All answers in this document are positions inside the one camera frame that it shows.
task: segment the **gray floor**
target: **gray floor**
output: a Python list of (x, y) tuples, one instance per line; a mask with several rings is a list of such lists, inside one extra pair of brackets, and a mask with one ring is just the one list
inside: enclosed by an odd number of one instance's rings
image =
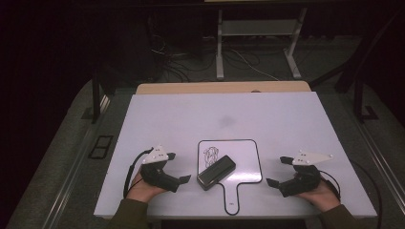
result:
[[(215, 81), (215, 62), (211, 38), (206, 39), (207, 54), (203, 59), (190, 58), (181, 51), (173, 51), (177, 63), (171, 66), (181, 70), (190, 81)], [(345, 62), (355, 50), (358, 37), (337, 37), (332, 41), (310, 38), (300, 40), (294, 54), (303, 80), (310, 82), (323, 73)], [(288, 45), (284, 38), (224, 41), (224, 81), (261, 81), (273, 80), (270, 74), (280, 80), (293, 80), (283, 55)], [(251, 70), (250, 65), (266, 74)], [(405, 184), (405, 130), (390, 111), (375, 95), (366, 88), (365, 105), (376, 111), (379, 119), (359, 124), (352, 115), (352, 91), (337, 94), (333, 85), (338, 76), (314, 88), (332, 123), (348, 157), (358, 162), (371, 175), (382, 196), (382, 228), (405, 228), (403, 210), (398, 206), (394, 189), (389, 179), (381, 175), (376, 162), (386, 160), (401, 186)], [(164, 72), (158, 82), (181, 82), (180, 76)], [(32, 179), (32, 183), (15, 211), (8, 228), (103, 228), (107, 221), (93, 216), (97, 195), (114, 151), (119, 130), (125, 117), (126, 107), (134, 89), (118, 89), (116, 95), (109, 97), (107, 108), (100, 120), (92, 124), (83, 119), (83, 114), (92, 106), (90, 82), (83, 86), (71, 109), (54, 137), (48, 152)], [(113, 135), (113, 144), (105, 159), (89, 159), (99, 135)], [(373, 206), (378, 210), (376, 190), (366, 174), (353, 165), (363, 183)], [(377, 219), (363, 219), (375, 228)]]

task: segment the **black controller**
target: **black controller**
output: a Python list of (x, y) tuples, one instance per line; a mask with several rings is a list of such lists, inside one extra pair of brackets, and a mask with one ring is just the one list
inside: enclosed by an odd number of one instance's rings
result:
[[(134, 160), (134, 163), (130, 166), (127, 178), (125, 179), (125, 186), (123, 190), (123, 196), (126, 198), (130, 188), (129, 188), (129, 183), (131, 179), (131, 175), (134, 172), (135, 164), (138, 162), (141, 156), (150, 154), (153, 151), (154, 148), (151, 150), (144, 151), (140, 153), (137, 158)], [(174, 153), (169, 153), (168, 155), (168, 160), (172, 160), (175, 158), (176, 154)], [(148, 164), (142, 164), (140, 167), (140, 174), (142, 175), (142, 179), (153, 186), (160, 187), (164, 190), (171, 191), (173, 193), (176, 193), (179, 186), (181, 184), (187, 183), (191, 175), (189, 176), (184, 176), (180, 178), (175, 178), (167, 175), (163, 171), (164, 165), (166, 165), (167, 160), (164, 161), (159, 161), (159, 162), (154, 162), (154, 163), (148, 163)]]
[[(281, 156), (280, 160), (284, 164), (292, 165), (293, 158)], [(340, 194), (329, 181), (321, 177), (321, 173), (314, 165), (292, 165), (297, 172), (295, 177), (285, 182), (279, 182), (274, 179), (267, 178), (268, 186), (279, 189), (283, 197), (294, 196), (297, 194), (311, 191), (318, 187), (321, 180), (324, 180), (332, 189), (336, 197), (340, 200)]]

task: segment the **person's right hand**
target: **person's right hand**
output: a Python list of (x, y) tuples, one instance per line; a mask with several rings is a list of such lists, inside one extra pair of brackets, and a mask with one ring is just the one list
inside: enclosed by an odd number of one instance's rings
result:
[(143, 180), (142, 175), (140, 174), (140, 169), (141, 168), (139, 168), (139, 171), (132, 180), (133, 186), (131, 186), (130, 190), (128, 191), (126, 198), (131, 198), (147, 203), (153, 197), (167, 192), (167, 190), (146, 183)]
[(330, 187), (323, 181), (319, 183), (318, 187), (309, 192), (296, 195), (299, 198), (304, 198), (321, 212), (329, 211), (340, 205), (339, 199), (334, 195)]

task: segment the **table leg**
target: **table leg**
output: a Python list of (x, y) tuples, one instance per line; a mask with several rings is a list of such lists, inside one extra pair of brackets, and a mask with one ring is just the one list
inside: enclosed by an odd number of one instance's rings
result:
[(294, 57), (292, 56), (292, 54), (294, 53), (295, 46), (297, 45), (297, 41), (300, 36), (301, 28), (303, 27), (303, 24), (304, 24), (304, 18), (305, 18), (306, 13), (307, 13), (307, 8), (302, 8), (301, 12), (300, 12), (300, 16), (298, 17), (298, 21), (295, 24), (294, 32), (291, 37), (291, 39), (292, 39), (291, 44), (289, 45), (289, 48), (284, 51), (289, 68), (292, 73), (292, 77), (294, 77), (294, 79), (302, 78), (300, 72), (298, 71), (298, 66), (295, 63), (295, 60), (294, 60)]
[(224, 63), (223, 63), (223, 11), (218, 13), (218, 37), (217, 37), (217, 79), (224, 80)]

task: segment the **white table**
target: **white table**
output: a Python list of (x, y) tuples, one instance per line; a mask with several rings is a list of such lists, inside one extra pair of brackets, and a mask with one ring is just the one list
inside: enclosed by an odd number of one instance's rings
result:
[[(240, 211), (224, 210), (224, 191), (204, 191), (197, 183), (198, 144), (202, 140), (253, 139), (263, 180), (238, 188)], [(144, 150), (161, 144), (176, 153), (164, 171), (173, 177), (192, 175), (177, 193), (165, 193), (149, 205), (150, 219), (301, 219), (317, 214), (302, 199), (283, 198), (266, 178), (291, 179), (292, 166), (280, 156), (299, 150), (332, 154), (317, 165), (340, 184), (342, 203), (355, 217), (376, 213), (355, 174), (316, 93), (135, 94), (111, 160), (95, 215), (110, 218), (122, 199), (128, 168)]]

